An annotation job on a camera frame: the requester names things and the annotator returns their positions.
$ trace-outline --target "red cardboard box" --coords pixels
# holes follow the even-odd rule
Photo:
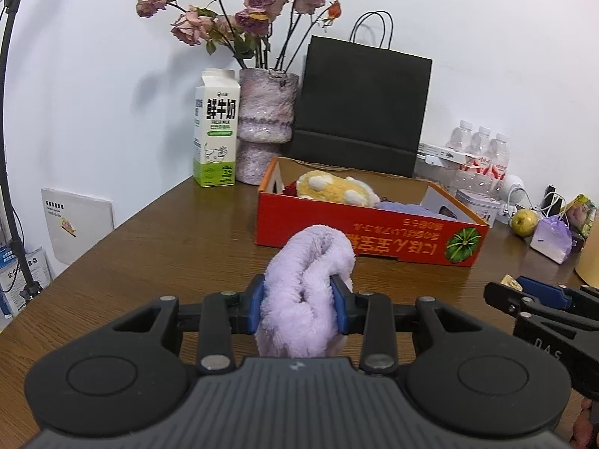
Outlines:
[[[420,204],[457,220],[282,195],[285,185],[314,169],[354,177],[389,201]],[[273,159],[259,187],[256,244],[281,248],[294,234],[315,224],[326,224],[345,233],[356,255],[455,266],[474,263],[489,229],[475,213],[428,181],[306,164],[284,157]]]

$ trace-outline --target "milk carton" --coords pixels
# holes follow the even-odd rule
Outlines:
[[[202,187],[235,183],[239,94],[234,71],[203,71],[195,92],[194,133],[194,178]]]

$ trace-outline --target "blue gripper pad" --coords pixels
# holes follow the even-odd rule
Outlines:
[[[347,310],[345,298],[339,291],[337,284],[331,279],[331,289],[333,290],[333,306],[337,314],[337,332],[339,334],[347,333]]]
[[[541,304],[546,307],[563,311],[572,304],[572,299],[564,294],[564,289],[561,287],[544,284],[528,277],[518,277],[516,282],[522,286],[525,294],[537,297]]]
[[[252,296],[250,297],[250,308],[247,317],[248,320],[248,331],[249,334],[255,334],[258,330],[258,324],[260,324],[260,305],[264,298],[264,276],[260,284],[253,290]]]

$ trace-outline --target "black gripper base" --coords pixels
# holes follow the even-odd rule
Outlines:
[[[346,358],[247,358],[200,379],[149,429],[112,439],[44,430],[27,449],[558,449],[547,431],[511,441],[449,432],[426,420],[390,378],[364,376]]]

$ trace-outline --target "white board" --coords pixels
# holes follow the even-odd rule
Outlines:
[[[46,224],[57,260],[70,265],[115,229],[112,203],[77,194],[41,190]]]

